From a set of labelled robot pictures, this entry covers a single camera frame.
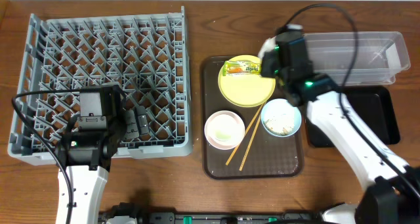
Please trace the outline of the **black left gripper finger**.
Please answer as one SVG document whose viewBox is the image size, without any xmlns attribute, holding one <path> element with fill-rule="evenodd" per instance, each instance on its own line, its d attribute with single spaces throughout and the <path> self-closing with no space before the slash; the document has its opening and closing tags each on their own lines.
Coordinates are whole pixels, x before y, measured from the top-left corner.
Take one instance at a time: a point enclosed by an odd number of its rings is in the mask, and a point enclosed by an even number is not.
<svg viewBox="0 0 420 224">
<path fill-rule="evenodd" d="M 146 117 L 146 109 L 143 106 L 135 108 L 135 120 L 138 128 L 139 135 L 149 134 L 149 125 Z"/>
<path fill-rule="evenodd" d="M 139 131 L 138 131 L 138 125 L 136 121 L 135 112 L 132 110 L 126 110 L 124 117 L 125 117 L 125 123 L 127 126 L 124 139 L 129 140 L 129 139 L 137 138 L 139 136 Z"/>
</svg>

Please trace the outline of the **light blue bowl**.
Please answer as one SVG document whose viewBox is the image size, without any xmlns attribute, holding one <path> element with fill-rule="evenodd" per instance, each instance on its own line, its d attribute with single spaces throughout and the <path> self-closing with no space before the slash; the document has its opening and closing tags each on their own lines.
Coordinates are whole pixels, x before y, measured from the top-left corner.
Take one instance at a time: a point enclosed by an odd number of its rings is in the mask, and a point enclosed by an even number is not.
<svg viewBox="0 0 420 224">
<path fill-rule="evenodd" d="M 290 137 L 300 129 L 302 116 L 300 110 L 287 100 L 272 99 L 262 108 L 261 122 L 270 135 Z"/>
</svg>

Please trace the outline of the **green orange snack wrapper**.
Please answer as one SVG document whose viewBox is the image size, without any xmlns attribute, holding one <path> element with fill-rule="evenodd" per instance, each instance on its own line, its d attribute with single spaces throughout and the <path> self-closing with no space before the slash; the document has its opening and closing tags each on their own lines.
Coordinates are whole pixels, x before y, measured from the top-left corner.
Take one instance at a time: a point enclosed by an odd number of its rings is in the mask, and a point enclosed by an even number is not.
<svg viewBox="0 0 420 224">
<path fill-rule="evenodd" d="M 223 76 L 233 75 L 259 75 L 261 73 L 261 64 L 250 60 L 226 61 L 222 66 Z"/>
</svg>

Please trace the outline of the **pink white small bowl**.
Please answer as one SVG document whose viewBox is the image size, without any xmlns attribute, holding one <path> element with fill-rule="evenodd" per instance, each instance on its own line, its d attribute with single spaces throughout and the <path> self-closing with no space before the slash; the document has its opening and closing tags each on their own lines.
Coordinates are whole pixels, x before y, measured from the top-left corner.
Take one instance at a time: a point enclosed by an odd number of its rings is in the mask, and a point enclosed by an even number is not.
<svg viewBox="0 0 420 224">
<path fill-rule="evenodd" d="M 243 120 L 234 112 L 220 110 L 208 117 L 204 126 L 207 142 L 219 150 L 230 150 L 239 145 L 245 133 Z"/>
</svg>

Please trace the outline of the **white tissue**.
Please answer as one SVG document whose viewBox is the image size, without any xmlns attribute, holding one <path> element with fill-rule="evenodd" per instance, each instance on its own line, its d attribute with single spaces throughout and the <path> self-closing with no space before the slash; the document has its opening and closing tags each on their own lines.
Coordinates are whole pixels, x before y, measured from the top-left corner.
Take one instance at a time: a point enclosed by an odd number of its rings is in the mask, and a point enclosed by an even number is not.
<svg viewBox="0 0 420 224">
<path fill-rule="evenodd" d="M 274 50 L 274 48 L 276 47 L 276 38 L 275 37 L 271 37 L 268 38 L 262 45 L 259 53 L 258 53 L 258 57 L 262 60 L 264 57 L 264 54 Z"/>
</svg>

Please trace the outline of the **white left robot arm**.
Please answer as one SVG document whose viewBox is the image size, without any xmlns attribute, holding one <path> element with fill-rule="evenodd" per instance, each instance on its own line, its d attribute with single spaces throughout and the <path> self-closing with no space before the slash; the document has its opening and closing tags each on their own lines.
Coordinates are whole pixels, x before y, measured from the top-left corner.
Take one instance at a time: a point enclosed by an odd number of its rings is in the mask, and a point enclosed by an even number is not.
<svg viewBox="0 0 420 224">
<path fill-rule="evenodd" d="M 126 101 L 118 85 L 80 90 L 80 112 L 69 120 L 55 151 L 64 168 L 58 179 L 57 223 L 97 223 L 119 144 L 149 134 L 145 108 L 127 110 Z"/>
</svg>

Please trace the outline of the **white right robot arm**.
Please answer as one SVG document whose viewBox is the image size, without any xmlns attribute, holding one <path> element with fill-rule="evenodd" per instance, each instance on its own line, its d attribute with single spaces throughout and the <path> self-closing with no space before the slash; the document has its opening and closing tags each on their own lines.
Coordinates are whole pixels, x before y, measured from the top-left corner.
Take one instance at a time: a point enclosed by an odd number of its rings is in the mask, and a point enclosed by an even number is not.
<svg viewBox="0 0 420 224">
<path fill-rule="evenodd" d="M 328 75 L 314 72 L 302 33 L 267 39 L 258 56 L 261 75 L 277 79 L 290 104 L 306 106 L 309 121 L 335 145 L 364 190 L 359 204 L 329 208 L 319 223 L 418 223 L 419 169 L 385 146 Z"/>
</svg>

